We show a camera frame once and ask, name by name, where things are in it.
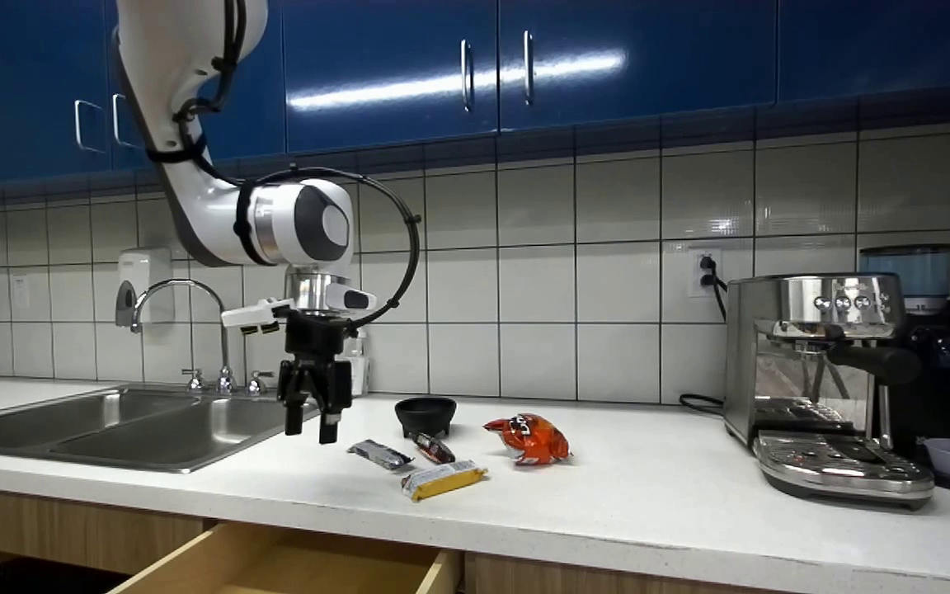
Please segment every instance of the white wall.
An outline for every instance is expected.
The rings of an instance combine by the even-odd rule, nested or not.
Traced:
[[[389,174],[425,216],[413,294],[372,328],[386,392],[674,403],[721,392],[721,323],[697,258],[721,279],[845,272],[867,246],[950,240],[950,126],[578,154]],[[173,249],[174,274],[230,308],[279,294],[279,272],[201,268],[160,196],[0,207],[0,377],[180,382],[219,367],[206,294],[177,323],[111,328],[115,255]],[[359,200],[353,279],[386,294],[403,228]],[[230,336],[278,369],[279,336]]]

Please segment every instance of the upper cabinet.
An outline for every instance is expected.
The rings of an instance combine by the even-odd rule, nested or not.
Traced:
[[[97,173],[111,158],[110,4],[0,0],[0,183]]]
[[[497,126],[491,0],[286,0],[286,149],[334,152]]]
[[[293,0],[286,146],[403,146],[776,104],[776,0]]]
[[[502,129],[776,104],[776,0],[502,0]]]
[[[224,109],[201,120],[210,158],[221,164],[284,152],[286,4],[289,0],[267,0],[270,19],[265,41],[240,59]]]
[[[781,0],[781,104],[950,90],[950,0]]]

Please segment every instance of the black bowl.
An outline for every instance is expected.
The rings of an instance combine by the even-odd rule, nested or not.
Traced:
[[[443,399],[443,396],[419,396],[419,399],[396,403],[396,417],[403,422],[407,439],[449,435],[453,414],[456,414],[456,399]]]

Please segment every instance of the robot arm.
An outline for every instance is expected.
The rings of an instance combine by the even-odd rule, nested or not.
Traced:
[[[337,442],[339,414],[348,405],[348,365],[342,339],[398,303],[416,274],[419,239],[403,201],[362,174],[329,173],[386,196],[409,233],[409,268],[398,291],[359,322],[342,310],[366,310],[370,296],[347,291],[328,274],[353,255],[348,196],[312,180],[310,170],[286,170],[258,183],[235,183],[210,164],[201,138],[206,112],[219,112],[235,66],[258,48],[267,26],[267,0],[115,0],[118,59],[144,121],[147,154],[169,185],[174,233],[201,266],[289,266],[308,274],[298,301],[274,301],[224,313],[229,328],[286,330],[278,392],[284,433],[303,431],[308,399],[321,409],[321,442]]]
[[[201,266],[334,268],[353,255],[348,196],[328,180],[230,183],[201,142],[235,66],[267,30],[267,0],[118,0],[118,59],[147,154],[169,185],[174,228]]]

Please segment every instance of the countertop edge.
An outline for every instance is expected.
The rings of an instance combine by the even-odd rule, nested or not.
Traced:
[[[85,480],[27,475],[0,470],[0,493],[58,498],[80,505],[110,505],[134,513],[160,513],[210,522],[245,522],[267,528],[324,531],[372,541],[403,541],[495,558],[521,558],[543,564],[574,564],[595,571],[622,571],[645,578],[773,587],[773,590],[910,590],[910,594],[950,594],[950,578],[898,576],[858,564],[814,564],[768,555],[737,555],[711,549],[670,549],[610,537],[578,537],[532,528],[469,524],[443,519],[357,513],[310,502],[267,502],[236,497],[180,493],[158,484],[110,484]]]

